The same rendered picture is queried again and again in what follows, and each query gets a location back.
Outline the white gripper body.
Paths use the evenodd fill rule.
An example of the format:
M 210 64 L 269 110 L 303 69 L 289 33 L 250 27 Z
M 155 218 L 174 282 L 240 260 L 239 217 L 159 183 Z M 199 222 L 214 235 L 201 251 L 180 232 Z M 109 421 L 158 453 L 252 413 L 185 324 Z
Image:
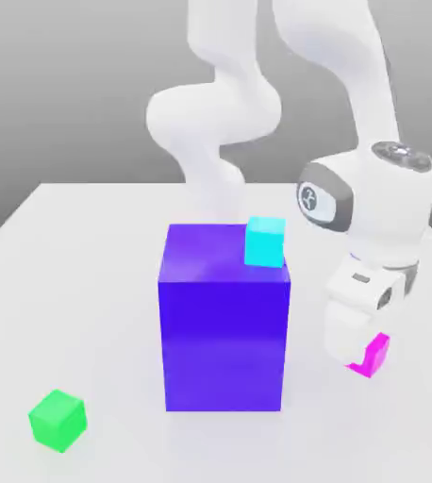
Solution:
M 375 337 L 375 309 L 357 300 L 329 297 L 324 310 L 324 348 L 343 365 L 361 364 Z

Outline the small magenta cube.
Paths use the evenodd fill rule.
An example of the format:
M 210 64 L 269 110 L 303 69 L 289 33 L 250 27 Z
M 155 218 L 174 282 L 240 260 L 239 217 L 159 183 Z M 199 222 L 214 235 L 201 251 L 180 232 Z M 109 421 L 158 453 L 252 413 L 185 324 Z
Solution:
M 347 368 L 372 378 L 384 363 L 390 346 L 390 337 L 387 334 L 379 333 L 366 347 L 364 359 L 360 364 L 351 363 Z

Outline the small cyan cube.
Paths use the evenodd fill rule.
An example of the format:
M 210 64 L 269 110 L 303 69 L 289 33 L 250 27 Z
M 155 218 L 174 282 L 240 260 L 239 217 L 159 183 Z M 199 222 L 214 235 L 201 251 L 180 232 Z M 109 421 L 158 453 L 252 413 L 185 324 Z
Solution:
M 281 268 L 284 264 L 286 220 L 252 216 L 245 229 L 244 263 Z

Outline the small green cube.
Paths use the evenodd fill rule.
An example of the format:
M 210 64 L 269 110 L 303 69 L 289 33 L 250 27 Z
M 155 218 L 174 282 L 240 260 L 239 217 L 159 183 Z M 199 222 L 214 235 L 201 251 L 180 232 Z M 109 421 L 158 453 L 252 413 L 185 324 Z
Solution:
M 87 429 L 85 403 L 61 390 L 52 390 L 28 413 L 35 441 L 64 453 Z

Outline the large blue box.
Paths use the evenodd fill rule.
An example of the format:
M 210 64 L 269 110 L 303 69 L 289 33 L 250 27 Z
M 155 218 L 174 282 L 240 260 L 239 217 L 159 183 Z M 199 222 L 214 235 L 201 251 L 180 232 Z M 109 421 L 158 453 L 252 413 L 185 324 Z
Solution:
M 165 407 L 279 411 L 291 277 L 244 263 L 244 225 L 171 224 L 158 276 Z

